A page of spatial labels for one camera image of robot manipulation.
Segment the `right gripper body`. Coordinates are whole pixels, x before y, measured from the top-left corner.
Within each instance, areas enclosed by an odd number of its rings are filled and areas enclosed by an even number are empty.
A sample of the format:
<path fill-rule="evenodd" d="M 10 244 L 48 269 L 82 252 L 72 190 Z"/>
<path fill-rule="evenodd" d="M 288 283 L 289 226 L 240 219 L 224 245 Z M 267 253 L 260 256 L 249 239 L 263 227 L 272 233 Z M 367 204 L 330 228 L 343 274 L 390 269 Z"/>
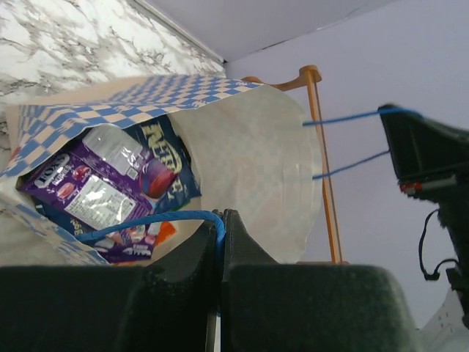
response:
<path fill-rule="evenodd" d="M 425 182 L 420 192 L 421 199 L 439 206 L 440 224 L 448 230 L 459 263 L 459 279 L 451 286 L 468 304 L 468 175 Z"/>

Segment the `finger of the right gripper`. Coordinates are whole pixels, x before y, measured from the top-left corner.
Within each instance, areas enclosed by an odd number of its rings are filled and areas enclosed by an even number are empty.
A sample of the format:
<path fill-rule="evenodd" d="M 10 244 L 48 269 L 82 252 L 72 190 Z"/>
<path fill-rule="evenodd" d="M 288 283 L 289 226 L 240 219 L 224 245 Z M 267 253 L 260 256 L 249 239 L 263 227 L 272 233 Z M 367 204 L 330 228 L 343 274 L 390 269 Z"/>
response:
<path fill-rule="evenodd" d="M 468 130 L 400 106 L 378 108 L 400 191 L 447 194 L 468 188 Z"/>

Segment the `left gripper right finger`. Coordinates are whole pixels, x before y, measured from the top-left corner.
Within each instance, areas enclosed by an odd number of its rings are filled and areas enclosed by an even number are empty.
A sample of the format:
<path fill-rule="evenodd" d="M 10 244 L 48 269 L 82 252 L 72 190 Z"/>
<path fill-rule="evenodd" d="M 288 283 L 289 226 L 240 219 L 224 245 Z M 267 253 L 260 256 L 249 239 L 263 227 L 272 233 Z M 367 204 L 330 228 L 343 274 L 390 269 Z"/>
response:
<path fill-rule="evenodd" d="M 277 263 L 225 210 L 222 351 L 418 351 L 404 293 L 384 268 Z"/>

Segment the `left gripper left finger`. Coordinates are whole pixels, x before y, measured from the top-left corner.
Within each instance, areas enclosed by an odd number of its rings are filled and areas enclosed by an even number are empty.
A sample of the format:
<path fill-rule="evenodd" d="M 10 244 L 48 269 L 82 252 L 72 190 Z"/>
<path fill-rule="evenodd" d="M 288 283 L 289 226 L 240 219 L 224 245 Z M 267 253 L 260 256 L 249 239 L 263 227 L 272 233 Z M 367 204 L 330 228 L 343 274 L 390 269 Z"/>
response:
<path fill-rule="evenodd" d="M 1 269 L 3 351 L 212 351 L 222 221 L 200 227 L 147 267 L 21 265 Z"/>

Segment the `purple candy bag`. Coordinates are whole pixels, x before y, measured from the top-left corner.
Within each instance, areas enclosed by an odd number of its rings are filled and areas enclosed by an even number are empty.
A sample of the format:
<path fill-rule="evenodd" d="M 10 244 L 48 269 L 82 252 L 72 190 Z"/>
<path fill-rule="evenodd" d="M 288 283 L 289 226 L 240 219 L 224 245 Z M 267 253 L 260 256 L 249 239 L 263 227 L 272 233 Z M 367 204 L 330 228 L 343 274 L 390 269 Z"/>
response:
<path fill-rule="evenodd" d="M 23 177 L 18 190 L 104 230 L 153 214 L 176 177 L 123 130 L 100 125 Z"/>

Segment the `checkered paper bag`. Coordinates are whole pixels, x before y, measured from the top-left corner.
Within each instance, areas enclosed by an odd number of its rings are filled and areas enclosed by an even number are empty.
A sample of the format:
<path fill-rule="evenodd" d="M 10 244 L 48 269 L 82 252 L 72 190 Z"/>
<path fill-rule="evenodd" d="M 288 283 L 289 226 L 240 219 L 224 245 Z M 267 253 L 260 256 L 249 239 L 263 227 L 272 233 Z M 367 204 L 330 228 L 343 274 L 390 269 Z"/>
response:
<path fill-rule="evenodd" d="M 1 175 L 1 201 L 53 244 L 67 265 L 110 266 L 39 216 L 16 184 L 87 128 L 123 129 L 164 115 L 188 148 L 202 185 L 201 208 L 236 210 L 250 236 L 277 263 L 300 263 L 322 198 L 322 184 L 314 179 L 319 142 L 302 126 L 301 106 L 268 85 L 207 76 L 122 78 L 10 106 L 6 118 L 14 151 Z M 221 221 L 215 308 L 221 308 L 224 275 Z"/>

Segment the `blue kettle chips bag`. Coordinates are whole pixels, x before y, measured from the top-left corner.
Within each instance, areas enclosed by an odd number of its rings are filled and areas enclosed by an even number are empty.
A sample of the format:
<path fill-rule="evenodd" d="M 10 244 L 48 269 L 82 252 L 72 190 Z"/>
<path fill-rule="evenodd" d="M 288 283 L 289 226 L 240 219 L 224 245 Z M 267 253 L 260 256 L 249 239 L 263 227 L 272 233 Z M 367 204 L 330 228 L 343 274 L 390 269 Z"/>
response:
<path fill-rule="evenodd" d="M 178 210 L 202 195 L 187 148 L 167 117 L 140 124 L 136 133 L 142 145 L 176 175 L 174 182 L 156 202 L 156 213 Z"/>

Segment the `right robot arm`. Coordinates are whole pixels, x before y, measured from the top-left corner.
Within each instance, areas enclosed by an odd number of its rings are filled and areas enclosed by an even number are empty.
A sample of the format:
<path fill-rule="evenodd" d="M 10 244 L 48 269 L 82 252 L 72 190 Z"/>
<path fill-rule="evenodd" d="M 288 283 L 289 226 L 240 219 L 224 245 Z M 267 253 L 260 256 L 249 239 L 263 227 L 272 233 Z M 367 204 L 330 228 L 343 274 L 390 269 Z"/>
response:
<path fill-rule="evenodd" d="M 450 288 L 437 312 L 420 330 L 427 351 L 468 350 L 468 130 L 400 106 L 377 110 L 400 191 L 438 206 L 456 256 L 446 276 Z"/>

